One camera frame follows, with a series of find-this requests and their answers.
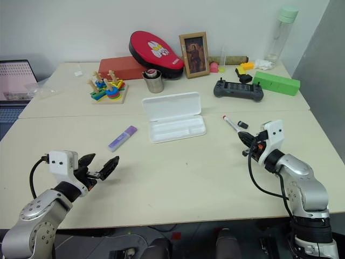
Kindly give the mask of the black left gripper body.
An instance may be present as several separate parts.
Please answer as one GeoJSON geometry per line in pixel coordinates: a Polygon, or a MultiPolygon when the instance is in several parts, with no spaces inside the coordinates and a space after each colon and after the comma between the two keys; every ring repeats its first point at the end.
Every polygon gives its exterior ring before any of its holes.
{"type": "Polygon", "coordinates": [[[90,172],[86,166],[74,170],[74,176],[87,188],[87,190],[91,190],[97,184],[97,180],[103,181],[105,179],[100,172],[90,172]]]}

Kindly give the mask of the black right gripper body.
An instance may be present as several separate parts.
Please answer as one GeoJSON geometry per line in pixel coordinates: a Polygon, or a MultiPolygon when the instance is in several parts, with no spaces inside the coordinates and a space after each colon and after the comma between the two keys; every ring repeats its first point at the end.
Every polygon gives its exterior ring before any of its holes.
{"type": "MultiPolygon", "coordinates": [[[[259,160],[259,158],[261,157],[263,151],[266,148],[266,140],[267,140],[267,132],[260,132],[258,135],[254,136],[254,141],[253,141],[254,145],[252,148],[252,155],[251,155],[251,157],[254,160],[259,160]]],[[[248,149],[242,152],[243,156],[249,155],[251,145],[246,145],[248,149]]]]}

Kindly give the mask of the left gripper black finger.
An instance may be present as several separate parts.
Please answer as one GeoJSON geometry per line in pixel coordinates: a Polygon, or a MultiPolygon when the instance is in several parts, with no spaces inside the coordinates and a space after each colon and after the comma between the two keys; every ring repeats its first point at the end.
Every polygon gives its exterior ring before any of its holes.
{"type": "Polygon", "coordinates": [[[95,153],[86,154],[78,159],[78,168],[88,168],[88,166],[93,161],[94,157],[96,156],[95,153]]]}
{"type": "Polygon", "coordinates": [[[119,163],[119,156],[115,156],[114,158],[108,160],[102,170],[100,171],[100,179],[104,181],[108,178],[108,176],[116,169],[118,163],[119,163]]]}

